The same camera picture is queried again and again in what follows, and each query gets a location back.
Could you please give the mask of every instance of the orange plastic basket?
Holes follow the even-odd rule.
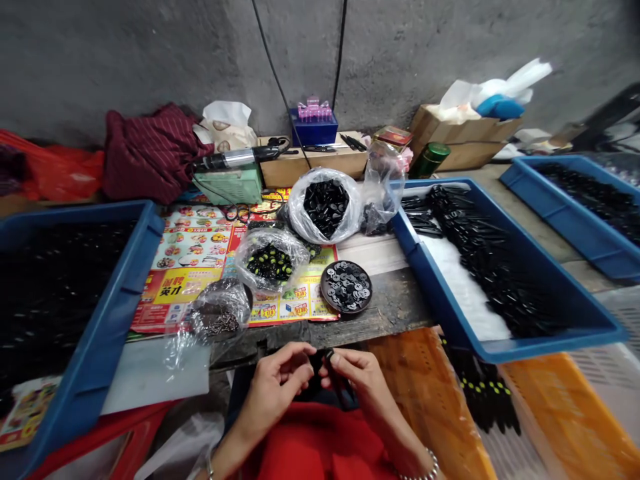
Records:
[[[552,477],[640,479],[640,452],[568,354],[500,369]]]
[[[450,479],[496,479],[455,373],[433,329],[369,341],[396,403]]]

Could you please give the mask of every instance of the advertisement flyer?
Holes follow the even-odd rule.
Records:
[[[251,220],[275,219],[274,210],[288,189],[265,195],[252,206]],[[179,330],[191,302],[211,282],[235,277],[235,250],[247,231],[246,224],[228,221],[225,208],[208,205],[172,205],[163,212],[165,231],[151,264],[145,289],[137,306],[131,330],[143,334],[169,334]],[[298,284],[282,295],[255,295],[250,327],[314,320],[338,320],[320,294],[320,276],[337,260],[334,245],[323,246],[321,254],[303,273]]]
[[[45,416],[62,377],[45,377],[16,385],[15,404],[0,420],[0,452],[28,445]]]

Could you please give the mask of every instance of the silver bracelet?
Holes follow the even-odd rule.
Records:
[[[406,475],[400,475],[400,473],[396,471],[398,477],[400,477],[400,480],[436,480],[436,478],[438,478],[438,459],[435,457],[434,453],[431,450],[427,449],[427,451],[429,452],[431,459],[433,460],[433,470],[431,470],[424,477],[408,477]]]
[[[213,466],[211,465],[211,456],[213,455],[214,450],[215,448],[212,448],[207,455],[207,474],[209,475],[207,480],[213,480]]]

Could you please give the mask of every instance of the white plastic bag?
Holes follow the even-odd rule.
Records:
[[[202,459],[220,442],[225,420],[219,413],[196,413],[136,472],[133,480],[195,478]]]
[[[550,63],[541,63],[540,59],[530,61],[507,80],[491,79],[480,84],[480,90],[471,96],[471,106],[477,109],[482,102],[494,95],[504,95],[516,100],[520,105],[531,101],[531,86],[553,71]]]
[[[400,201],[407,180],[402,156],[388,143],[375,141],[367,152],[362,197],[365,204],[362,232],[365,235],[384,233],[386,225],[400,210]]]
[[[339,182],[345,189],[349,198],[349,204],[345,208],[340,224],[331,238],[326,238],[318,227],[315,226],[309,214],[305,210],[304,202],[307,187],[312,183],[324,181]],[[362,222],[362,196],[355,180],[338,170],[317,167],[302,175],[291,189],[289,195],[289,221],[291,226],[305,240],[318,245],[333,245],[346,240],[360,229]]]

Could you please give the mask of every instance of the blue box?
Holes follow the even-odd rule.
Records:
[[[392,219],[398,242],[407,256],[424,298],[447,339],[454,345],[473,350],[488,363],[505,363],[548,353],[595,347],[625,341],[628,334],[600,302],[572,278],[556,260],[520,227],[476,182],[469,178],[410,180],[407,189],[426,187],[436,183],[466,183],[471,190],[467,197],[492,224],[511,235],[518,260],[530,276],[531,282],[554,286],[555,305],[560,315],[571,325],[553,337],[479,341],[469,321],[462,313],[446,280],[443,278],[429,250],[411,226],[404,210]]]
[[[570,170],[586,173],[621,192],[630,193],[636,205],[640,205],[640,190],[580,155],[515,159],[500,177],[507,188],[598,270],[611,279],[640,283],[640,247],[531,168],[550,162],[561,163]]]
[[[126,220],[137,220],[137,224],[35,437],[26,447],[0,454],[3,479],[25,478],[48,454],[84,435],[97,422],[165,224],[148,200],[25,213],[0,223],[0,249],[12,251],[36,227]]]
[[[290,109],[289,114],[295,128],[298,130],[302,145],[335,143],[335,137],[338,134],[338,120],[336,120],[333,112],[331,112],[331,120],[324,122],[303,122],[298,118],[298,109]],[[291,145],[293,147],[301,146],[293,128],[291,128]]]

